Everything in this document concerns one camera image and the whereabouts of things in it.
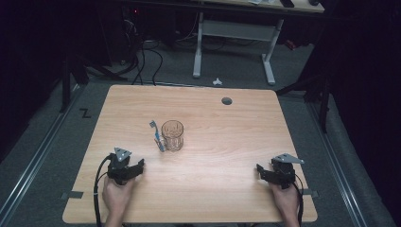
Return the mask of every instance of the desk leg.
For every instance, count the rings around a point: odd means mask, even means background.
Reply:
[[[273,53],[275,44],[277,43],[277,39],[278,39],[278,36],[280,35],[280,31],[281,31],[281,27],[283,26],[283,23],[284,23],[283,19],[278,21],[277,26],[273,32],[272,39],[270,41],[268,53],[262,55],[262,61],[263,61],[263,65],[265,66],[265,73],[266,73],[266,77],[268,78],[269,85],[275,84],[274,74],[271,70],[271,65],[270,65],[270,57],[271,57],[271,54]]]
[[[194,62],[194,78],[199,78],[201,76],[201,36],[202,36],[202,26],[203,26],[203,12],[200,12],[200,21],[198,24],[198,46],[197,52],[195,53]]]

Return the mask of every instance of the glass cup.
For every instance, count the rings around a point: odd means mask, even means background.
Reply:
[[[177,151],[183,147],[183,124],[169,120],[162,126],[162,136],[167,150]]]

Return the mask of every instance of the white desk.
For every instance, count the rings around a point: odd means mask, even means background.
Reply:
[[[244,7],[260,7],[267,9],[280,9],[280,10],[294,10],[303,12],[318,12],[323,13],[324,8],[321,4],[316,7],[311,6],[307,0],[293,0],[294,8],[284,8],[279,0],[269,4],[261,2],[258,6],[249,3],[248,0],[204,0],[203,2],[220,3],[220,4],[234,4]],[[271,70],[270,57],[273,49],[280,35],[281,27],[284,20],[281,19],[277,22],[276,26],[257,26],[240,23],[221,22],[215,20],[204,20],[203,13],[200,14],[199,28],[198,28],[198,46],[195,53],[194,72],[193,77],[199,78],[201,76],[201,40],[202,36],[219,36],[246,40],[257,40],[269,42],[266,53],[262,55],[262,62],[265,67],[266,77],[269,85],[275,84],[274,75]]]

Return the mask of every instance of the small object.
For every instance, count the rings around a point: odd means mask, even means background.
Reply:
[[[288,47],[290,50],[294,50],[295,48],[297,48],[297,45],[293,41],[290,41],[290,40],[286,40],[284,45],[286,47]]]
[[[221,82],[220,79],[216,78],[216,80],[213,81],[213,84],[214,85],[221,85],[221,84],[223,84],[223,82]]]
[[[163,146],[162,142],[160,142],[160,134],[159,134],[159,130],[157,129],[156,122],[154,122],[154,120],[152,120],[152,121],[150,121],[149,124],[150,124],[150,126],[151,126],[152,128],[156,128],[156,132],[154,133],[154,137],[156,137],[156,140],[155,140],[155,141],[157,141],[157,142],[156,142],[157,147],[159,147],[159,150],[160,150],[161,152],[165,151],[165,147]]]
[[[294,8],[294,4],[292,3],[291,0],[280,0],[281,4],[283,4],[283,7],[285,8]]]
[[[308,0],[308,1],[309,1],[309,4],[314,7],[318,6],[320,3],[320,0]]]

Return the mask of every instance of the human hand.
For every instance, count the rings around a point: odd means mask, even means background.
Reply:
[[[125,185],[118,185],[113,179],[105,177],[103,200],[109,209],[106,227],[121,227],[124,213],[131,200],[135,178],[129,179]]]
[[[299,227],[298,222],[298,191],[293,184],[282,189],[281,185],[269,183],[274,200],[286,227]]]

